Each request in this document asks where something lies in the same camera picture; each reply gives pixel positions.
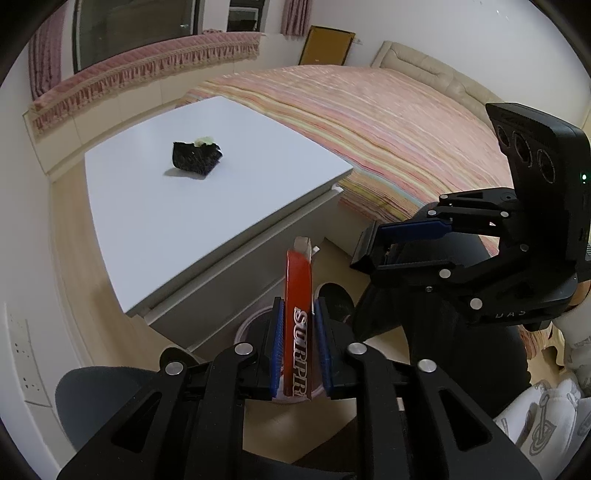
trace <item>black sponge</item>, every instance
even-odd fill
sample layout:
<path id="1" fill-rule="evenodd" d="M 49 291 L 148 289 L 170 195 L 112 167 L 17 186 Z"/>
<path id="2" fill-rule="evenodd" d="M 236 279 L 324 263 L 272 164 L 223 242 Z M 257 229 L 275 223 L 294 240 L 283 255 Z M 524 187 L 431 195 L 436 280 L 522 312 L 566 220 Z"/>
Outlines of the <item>black sponge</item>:
<path id="1" fill-rule="evenodd" d="M 220 158 L 222 152 L 215 143 L 196 147 L 192 143 L 174 142 L 173 165 L 180 170 L 206 176 L 219 163 Z"/>

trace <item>fringed cushion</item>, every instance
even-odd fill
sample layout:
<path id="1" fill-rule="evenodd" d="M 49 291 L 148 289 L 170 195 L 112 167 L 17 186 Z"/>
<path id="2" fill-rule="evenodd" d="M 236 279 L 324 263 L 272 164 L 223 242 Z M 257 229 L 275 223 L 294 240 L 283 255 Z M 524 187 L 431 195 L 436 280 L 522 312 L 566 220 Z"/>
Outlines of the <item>fringed cushion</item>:
<path id="1" fill-rule="evenodd" d="M 60 82 L 30 106 L 36 138 L 117 90 L 182 70 L 255 59 L 261 33 L 217 32 L 174 38 L 121 53 Z"/>

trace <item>white cloth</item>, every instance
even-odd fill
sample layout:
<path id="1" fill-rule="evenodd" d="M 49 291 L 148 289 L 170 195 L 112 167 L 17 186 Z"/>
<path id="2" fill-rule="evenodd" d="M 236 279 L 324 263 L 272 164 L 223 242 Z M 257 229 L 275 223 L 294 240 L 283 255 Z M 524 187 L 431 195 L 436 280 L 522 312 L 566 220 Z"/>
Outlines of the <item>white cloth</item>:
<path id="1" fill-rule="evenodd" d="M 553 323 L 565 341 L 558 387 L 533 385 L 495 419 L 543 480 L 560 475 L 591 430 L 591 295 Z"/>
<path id="2" fill-rule="evenodd" d="M 564 336 L 564 366 L 577 375 L 584 396 L 591 397 L 591 295 L 553 323 Z"/>

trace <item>robotic arm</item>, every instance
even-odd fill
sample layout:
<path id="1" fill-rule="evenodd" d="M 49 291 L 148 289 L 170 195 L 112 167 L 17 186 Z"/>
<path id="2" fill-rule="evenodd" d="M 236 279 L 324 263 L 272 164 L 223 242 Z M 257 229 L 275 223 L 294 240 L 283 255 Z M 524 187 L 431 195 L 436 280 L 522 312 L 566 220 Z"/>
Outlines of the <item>robotic arm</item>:
<path id="1" fill-rule="evenodd" d="M 515 190 L 444 194 L 427 220 L 374 222 L 351 266 L 369 274 L 376 287 L 439 294 L 471 324 L 538 330 L 562 314 L 578 282 L 591 278 L 589 142 L 579 129 L 522 105 L 486 108 Z M 447 261 L 384 264 L 392 244 L 449 232 L 498 237 L 499 254 L 470 267 Z"/>
<path id="2" fill-rule="evenodd" d="M 527 107 L 488 104 L 515 189 L 442 195 L 427 220 L 373 224 L 352 266 L 378 287 L 449 299 L 474 325 L 529 324 L 560 315 L 591 278 L 589 142 L 579 129 Z M 392 244 L 449 232 L 500 239 L 499 254 L 470 267 L 452 262 L 384 264 Z M 326 394 L 355 398 L 356 472 L 320 472 L 242 450 L 245 401 L 272 400 L 282 351 L 282 300 L 255 320 L 247 341 L 213 362 L 171 361 L 64 467 L 59 480 L 539 480 L 540 474 L 434 362 L 409 366 L 355 342 L 350 327 L 314 306 Z M 582 449 L 588 450 L 591 437 Z"/>

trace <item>pink curtain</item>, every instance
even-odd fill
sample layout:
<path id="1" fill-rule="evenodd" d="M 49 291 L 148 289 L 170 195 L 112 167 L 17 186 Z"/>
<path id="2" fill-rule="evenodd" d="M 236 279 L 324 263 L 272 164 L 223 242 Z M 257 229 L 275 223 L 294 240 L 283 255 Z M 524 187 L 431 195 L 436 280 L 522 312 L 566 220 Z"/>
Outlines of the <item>pink curtain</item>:
<path id="1" fill-rule="evenodd" d="M 33 100 L 61 82 L 61 36 L 66 17 L 62 5 L 29 41 L 29 78 Z"/>
<path id="2" fill-rule="evenodd" d="M 312 0 L 285 0 L 281 33 L 304 37 L 308 33 Z"/>

